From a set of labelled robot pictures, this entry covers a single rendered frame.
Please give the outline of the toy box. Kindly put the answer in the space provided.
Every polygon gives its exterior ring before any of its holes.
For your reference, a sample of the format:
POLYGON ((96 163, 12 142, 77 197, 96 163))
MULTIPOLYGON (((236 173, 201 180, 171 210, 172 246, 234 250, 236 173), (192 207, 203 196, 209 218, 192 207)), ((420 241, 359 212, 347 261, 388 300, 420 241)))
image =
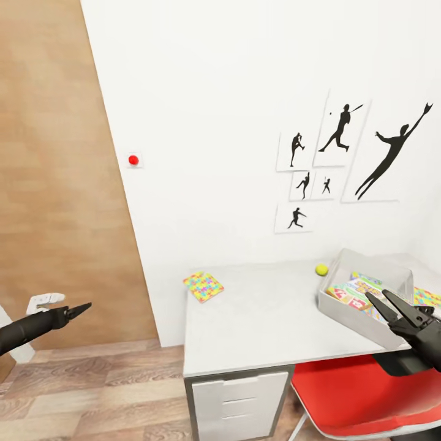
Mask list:
MULTIPOLYGON (((382 290, 388 290, 411 306, 415 306, 413 281, 415 273, 412 270, 343 247, 328 272, 319 289, 319 312, 388 350, 395 350, 400 345, 407 343, 403 337, 390 330, 388 322, 373 318, 347 303, 329 296, 326 291, 328 288, 350 282, 352 274, 357 272, 382 281, 382 290)), ((402 318, 402 314, 389 300, 383 301, 383 303, 398 313, 398 319, 402 318)))

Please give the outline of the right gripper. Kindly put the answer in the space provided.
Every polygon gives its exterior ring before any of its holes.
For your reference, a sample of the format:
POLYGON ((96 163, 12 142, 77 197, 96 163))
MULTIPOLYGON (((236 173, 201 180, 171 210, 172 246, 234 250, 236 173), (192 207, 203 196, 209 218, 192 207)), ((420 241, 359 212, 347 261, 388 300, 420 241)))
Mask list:
POLYGON ((382 290, 381 293, 402 314, 402 318, 398 319, 398 313, 369 291, 365 295, 388 322, 390 330, 403 337, 441 374, 441 324, 435 318, 422 314, 390 291, 382 290))

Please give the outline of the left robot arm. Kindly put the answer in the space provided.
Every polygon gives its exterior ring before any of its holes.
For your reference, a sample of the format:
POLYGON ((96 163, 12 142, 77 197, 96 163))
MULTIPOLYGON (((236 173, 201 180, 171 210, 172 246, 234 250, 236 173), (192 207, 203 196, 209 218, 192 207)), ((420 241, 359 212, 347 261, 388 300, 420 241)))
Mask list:
POLYGON ((69 320, 87 311, 92 302, 82 306, 49 309, 45 305, 63 302, 65 294, 47 293, 33 296, 27 308, 27 317, 0 328, 0 356, 27 342, 69 324, 69 320))

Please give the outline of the tennis ball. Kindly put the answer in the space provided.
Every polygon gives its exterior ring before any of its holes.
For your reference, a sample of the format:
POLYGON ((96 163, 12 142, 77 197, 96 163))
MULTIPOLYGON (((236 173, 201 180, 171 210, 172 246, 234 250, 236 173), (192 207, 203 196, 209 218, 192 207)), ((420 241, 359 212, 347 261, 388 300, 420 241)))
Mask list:
POLYGON ((315 271, 318 273, 318 275, 320 276, 326 276, 329 272, 328 268, 326 267, 326 265, 322 264, 322 265, 318 265, 315 269, 315 271))

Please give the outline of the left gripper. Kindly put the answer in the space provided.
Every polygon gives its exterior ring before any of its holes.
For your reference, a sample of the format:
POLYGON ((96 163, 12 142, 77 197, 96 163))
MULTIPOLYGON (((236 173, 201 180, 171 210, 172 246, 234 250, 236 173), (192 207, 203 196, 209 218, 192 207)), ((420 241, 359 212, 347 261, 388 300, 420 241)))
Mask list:
POLYGON ((69 320, 84 313, 91 306, 92 302, 70 309, 69 306, 53 308, 49 311, 40 311, 37 314, 17 320, 15 323, 19 325, 23 332, 22 345, 53 329, 61 329, 69 324, 69 320))

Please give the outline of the jigsaw puzzle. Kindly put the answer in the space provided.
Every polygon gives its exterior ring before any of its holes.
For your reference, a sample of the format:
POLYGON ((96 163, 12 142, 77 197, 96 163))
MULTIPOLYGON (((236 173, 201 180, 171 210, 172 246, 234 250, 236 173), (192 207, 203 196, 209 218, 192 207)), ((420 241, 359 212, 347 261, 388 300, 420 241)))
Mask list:
POLYGON ((203 272, 199 271, 183 280, 188 287, 188 294, 190 290, 200 303, 225 289, 211 274, 202 274, 203 272))
POLYGON ((415 306, 430 306, 441 308, 441 296, 414 286, 415 306))

